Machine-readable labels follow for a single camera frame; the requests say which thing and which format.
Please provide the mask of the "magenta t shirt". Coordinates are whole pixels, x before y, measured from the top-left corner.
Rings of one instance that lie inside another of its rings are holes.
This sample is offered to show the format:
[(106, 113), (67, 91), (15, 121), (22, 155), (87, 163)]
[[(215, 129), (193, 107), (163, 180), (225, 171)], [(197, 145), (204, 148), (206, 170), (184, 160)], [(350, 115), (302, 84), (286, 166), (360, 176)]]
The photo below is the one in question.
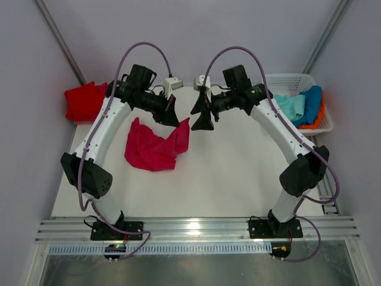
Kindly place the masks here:
[(190, 118), (182, 120), (179, 127), (163, 138), (135, 118), (127, 136), (124, 158), (137, 169), (151, 172), (175, 169), (177, 156), (189, 148), (189, 121)]

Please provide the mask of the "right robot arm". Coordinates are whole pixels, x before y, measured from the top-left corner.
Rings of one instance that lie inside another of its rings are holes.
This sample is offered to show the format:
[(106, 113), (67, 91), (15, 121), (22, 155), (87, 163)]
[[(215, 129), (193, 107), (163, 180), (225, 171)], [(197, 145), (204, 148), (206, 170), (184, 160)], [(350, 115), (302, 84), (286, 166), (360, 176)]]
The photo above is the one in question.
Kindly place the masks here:
[(300, 225), (297, 210), (309, 191), (323, 179), (329, 150), (305, 139), (284, 117), (267, 83), (253, 85), (243, 65), (223, 70), (223, 76), (227, 88), (217, 95), (212, 93), (207, 75), (194, 79), (193, 88), (199, 96), (191, 114), (199, 114), (199, 118), (191, 129), (213, 130), (221, 112), (239, 108), (270, 135), (288, 166), (279, 176), (282, 190), (276, 204), (268, 212), (262, 232), (270, 237), (283, 238)]

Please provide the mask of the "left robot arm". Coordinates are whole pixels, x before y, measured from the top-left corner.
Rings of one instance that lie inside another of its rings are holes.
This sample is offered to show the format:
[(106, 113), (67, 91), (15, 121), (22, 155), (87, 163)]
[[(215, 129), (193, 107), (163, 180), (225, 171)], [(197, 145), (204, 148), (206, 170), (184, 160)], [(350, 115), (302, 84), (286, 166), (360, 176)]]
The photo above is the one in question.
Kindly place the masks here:
[(82, 211), (91, 206), (100, 221), (95, 232), (111, 239), (121, 238), (125, 231), (124, 214), (111, 194), (113, 176), (103, 168), (105, 156), (121, 124), (134, 109), (150, 112), (164, 126), (178, 127), (173, 91), (183, 86), (170, 75), (163, 90), (156, 94), (151, 85), (157, 74), (134, 64), (129, 74), (117, 76), (109, 83), (101, 109), (84, 140), (72, 153), (64, 153), (61, 165), (70, 185), (77, 189)]

